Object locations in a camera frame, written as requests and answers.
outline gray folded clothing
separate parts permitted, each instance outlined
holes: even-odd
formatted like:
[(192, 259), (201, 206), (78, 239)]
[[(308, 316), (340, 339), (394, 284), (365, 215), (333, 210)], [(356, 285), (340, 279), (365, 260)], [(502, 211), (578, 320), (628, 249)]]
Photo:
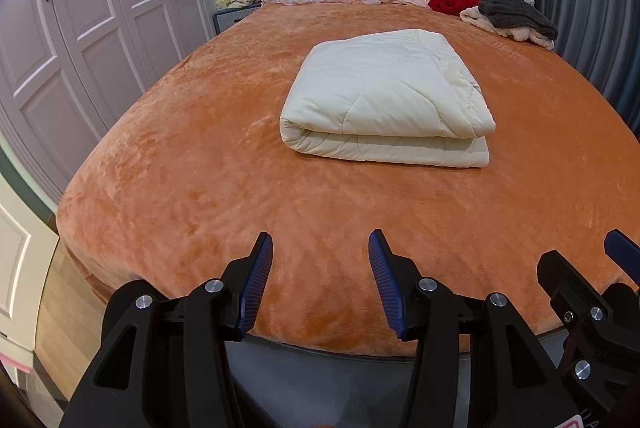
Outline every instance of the gray folded clothing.
[(556, 40), (558, 27), (535, 7), (521, 0), (481, 0), (478, 11), (497, 29), (529, 27)]

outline white comforter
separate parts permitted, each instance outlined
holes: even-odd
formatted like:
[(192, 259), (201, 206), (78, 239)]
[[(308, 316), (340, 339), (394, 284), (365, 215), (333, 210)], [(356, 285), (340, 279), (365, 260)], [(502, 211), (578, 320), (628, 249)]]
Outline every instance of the white comforter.
[(315, 46), (280, 116), (282, 140), (301, 153), (453, 167), (486, 166), (494, 129), (460, 57), (421, 29)]

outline gray curtain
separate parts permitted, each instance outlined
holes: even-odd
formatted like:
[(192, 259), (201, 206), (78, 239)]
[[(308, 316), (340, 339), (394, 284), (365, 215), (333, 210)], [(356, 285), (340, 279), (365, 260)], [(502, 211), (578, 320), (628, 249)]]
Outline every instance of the gray curtain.
[(640, 134), (640, 0), (536, 0), (558, 26), (556, 52)]

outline orange blanket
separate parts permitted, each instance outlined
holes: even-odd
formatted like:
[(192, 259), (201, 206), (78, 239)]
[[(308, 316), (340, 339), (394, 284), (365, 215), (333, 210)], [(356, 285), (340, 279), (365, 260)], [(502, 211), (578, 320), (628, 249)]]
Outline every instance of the orange blanket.
[[(319, 42), (423, 28), (446, 36), (482, 87), (496, 132), (484, 169), (296, 153), (278, 118)], [(499, 290), (541, 333), (558, 326), (536, 263), (558, 249), (600, 291), (622, 278), (607, 231), (640, 241), (640, 147), (556, 54), (402, 5), (264, 7), (145, 94), (69, 185), (58, 227), (107, 298), (133, 278), (182, 296), (246, 256), (274, 262), (254, 334), (351, 354), (406, 355), (367, 261), (382, 228), (397, 254), (454, 292)]]

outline metal bolt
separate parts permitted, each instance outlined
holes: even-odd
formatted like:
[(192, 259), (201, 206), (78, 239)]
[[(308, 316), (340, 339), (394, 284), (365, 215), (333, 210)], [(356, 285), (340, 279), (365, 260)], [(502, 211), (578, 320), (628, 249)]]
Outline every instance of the metal bolt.
[(504, 294), (500, 293), (493, 293), (491, 296), (489, 296), (489, 300), (491, 300), (491, 303), (496, 307), (504, 307), (508, 302), (507, 297)]
[(591, 375), (591, 365), (588, 361), (580, 360), (575, 364), (575, 375), (581, 381), (584, 381)]
[(217, 293), (222, 291), (222, 288), (225, 285), (222, 283), (222, 280), (209, 280), (206, 284), (204, 284), (204, 289), (208, 293)]
[(138, 299), (136, 300), (136, 307), (138, 309), (146, 309), (151, 305), (151, 302), (153, 302), (153, 300), (154, 299), (148, 294), (143, 294), (142, 296), (139, 296)]
[(602, 309), (600, 309), (599, 307), (591, 308), (591, 318), (599, 322), (603, 316), (604, 315), (602, 314)]
[(438, 288), (438, 282), (436, 282), (433, 278), (422, 278), (418, 282), (418, 286), (423, 291), (431, 292), (435, 291)]

